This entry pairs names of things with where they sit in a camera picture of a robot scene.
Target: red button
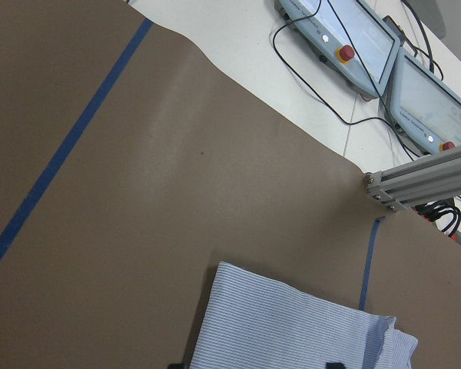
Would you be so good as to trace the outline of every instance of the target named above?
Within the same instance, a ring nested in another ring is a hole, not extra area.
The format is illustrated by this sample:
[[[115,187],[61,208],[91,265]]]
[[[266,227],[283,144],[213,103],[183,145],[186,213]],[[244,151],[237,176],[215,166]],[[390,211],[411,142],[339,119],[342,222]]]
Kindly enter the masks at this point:
[[[350,45],[345,45],[340,49],[338,54],[340,54],[340,57],[344,62],[348,62],[355,56],[355,50],[353,50]]]
[[[446,151],[449,150],[450,148],[455,148],[456,145],[453,144],[451,141],[444,142],[443,144],[440,144],[440,151]]]

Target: blue tape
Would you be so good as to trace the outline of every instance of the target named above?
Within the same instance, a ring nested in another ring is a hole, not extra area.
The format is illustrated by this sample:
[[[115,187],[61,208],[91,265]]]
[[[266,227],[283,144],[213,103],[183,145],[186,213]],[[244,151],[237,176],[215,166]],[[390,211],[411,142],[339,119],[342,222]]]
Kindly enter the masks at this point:
[[[372,265],[372,257],[374,255],[374,246],[376,245],[377,230],[385,217],[377,218],[374,221],[372,230],[370,231],[369,249],[367,250],[366,266],[363,270],[362,291],[360,292],[359,310],[364,311],[366,308],[367,288],[369,287],[370,266]]]
[[[91,122],[99,107],[102,105],[102,102],[106,99],[106,96],[108,96],[109,91],[118,80],[118,77],[123,72],[124,67],[126,67],[130,61],[151,26],[152,21],[144,19],[118,60],[113,65],[113,68],[109,71],[108,75],[101,83],[98,90],[95,92],[94,96],[89,101],[84,111],[49,161],[46,169],[36,180],[27,197],[20,204],[2,234],[0,234],[0,260],[5,256],[5,253],[10,248],[15,236],[17,236],[25,221],[38,204],[42,195],[48,189],[51,181],[53,181],[53,178],[58,173],[58,170],[71,153],[75,144],[77,144],[78,139],[82,136],[82,133]]]

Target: brown table surface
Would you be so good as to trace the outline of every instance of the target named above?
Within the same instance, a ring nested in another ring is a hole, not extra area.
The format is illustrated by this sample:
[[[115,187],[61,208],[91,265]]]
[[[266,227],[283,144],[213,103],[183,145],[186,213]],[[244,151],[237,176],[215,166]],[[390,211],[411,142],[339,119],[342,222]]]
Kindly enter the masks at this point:
[[[24,16],[0,2],[2,22],[23,23],[4,43],[37,37],[41,20],[63,25],[58,44],[41,37],[68,69],[52,70],[46,48],[47,75],[23,83],[49,97],[0,105],[0,231],[142,20],[120,2],[51,4],[21,5]],[[414,367],[461,367],[461,247],[412,211],[387,212],[362,179],[153,26],[0,264],[0,367],[188,361],[219,261],[356,308],[381,215],[366,310],[420,340]]]

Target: white and gray striped fabric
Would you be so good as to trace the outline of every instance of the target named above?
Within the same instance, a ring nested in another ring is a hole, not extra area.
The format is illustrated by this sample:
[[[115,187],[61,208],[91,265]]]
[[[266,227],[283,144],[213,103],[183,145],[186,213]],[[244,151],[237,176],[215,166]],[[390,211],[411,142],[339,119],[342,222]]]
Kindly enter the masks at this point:
[[[381,317],[220,263],[190,369],[411,368],[416,338]]]

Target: display screen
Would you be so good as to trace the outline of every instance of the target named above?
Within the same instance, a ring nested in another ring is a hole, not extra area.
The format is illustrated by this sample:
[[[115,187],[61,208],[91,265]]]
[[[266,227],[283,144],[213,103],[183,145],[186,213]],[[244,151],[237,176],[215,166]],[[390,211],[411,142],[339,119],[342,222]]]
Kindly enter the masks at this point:
[[[405,58],[400,107],[443,141],[461,145],[461,104]]]
[[[379,83],[390,56],[394,40],[355,0],[330,0],[343,25],[352,38],[353,45],[360,53],[363,63]],[[319,0],[302,0],[304,7],[312,14]],[[347,34],[343,30],[330,5],[323,1],[319,12],[314,16],[343,45],[349,45]]]

